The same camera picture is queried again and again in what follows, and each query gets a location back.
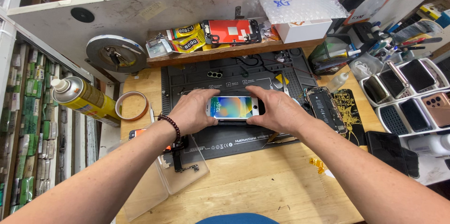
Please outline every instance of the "tape roll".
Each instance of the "tape roll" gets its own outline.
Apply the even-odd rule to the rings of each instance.
[[[123,102],[127,97],[133,96],[133,95],[142,96],[143,99],[145,100],[145,107],[144,107],[144,109],[142,110],[142,112],[141,112],[138,116],[136,116],[136,117],[134,117],[134,118],[124,118],[124,117],[122,116],[122,114],[120,113],[120,106],[122,105],[122,102]],[[125,120],[125,121],[135,121],[135,120],[138,120],[138,119],[142,118],[142,117],[144,116],[144,114],[147,113],[148,110],[149,110],[149,101],[148,101],[147,98],[146,98],[142,93],[140,93],[139,91],[129,91],[129,92],[126,92],[126,93],[124,93],[123,95],[121,95],[121,96],[119,97],[119,99],[117,100],[117,102],[116,102],[116,113],[117,113],[117,116],[119,116],[122,120]]]
[[[108,48],[113,48],[124,57],[130,66],[121,63],[116,67],[107,55]],[[86,46],[87,57],[96,65],[113,72],[138,72],[147,66],[147,55],[138,43],[117,35],[100,35],[93,37]]]

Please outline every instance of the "white phone bezel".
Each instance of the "white phone bezel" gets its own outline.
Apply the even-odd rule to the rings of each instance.
[[[215,96],[215,97],[250,97],[250,96]],[[206,115],[210,116],[211,112],[211,100],[206,104]],[[258,99],[255,97],[251,97],[251,110],[253,116],[259,115],[259,105]],[[247,120],[248,118],[216,118],[217,120]]]

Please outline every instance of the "white bottle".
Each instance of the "white bottle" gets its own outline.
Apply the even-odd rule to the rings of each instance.
[[[330,93],[335,92],[337,89],[339,89],[340,87],[342,87],[342,85],[344,85],[345,81],[347,81],[348,79],[348,74],[350,73],[341,73],[337,76],[335,76],[333,78],[333,80],[331,80],[328,84],[327,84],[327,88],[330,91]]]
[[[426,135],[408,141],[409,149],[420,156],[448,156],[450,155],[450,134]]]

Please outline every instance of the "spray can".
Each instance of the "spray can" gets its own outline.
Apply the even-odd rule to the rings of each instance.
[[[85,80],[70,76],[62,80],[53,79],[53,100],[77,112],[111,126],[120,126],[115,111],[116,101],[103,94]]]

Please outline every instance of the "dropper bottle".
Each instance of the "dropper bottle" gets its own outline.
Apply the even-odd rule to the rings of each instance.
[[[346,72],[346,73],[340,73],[339,75],[336,75],[327,84],[327,88],[330,91],[330,93],[337,91],[337,89],[339,89],[340,87],[342,87],[342,85],[345,84],[345,81],[347,81],[347,79],[348,79],[348,74],[350,74],[350,71]]]

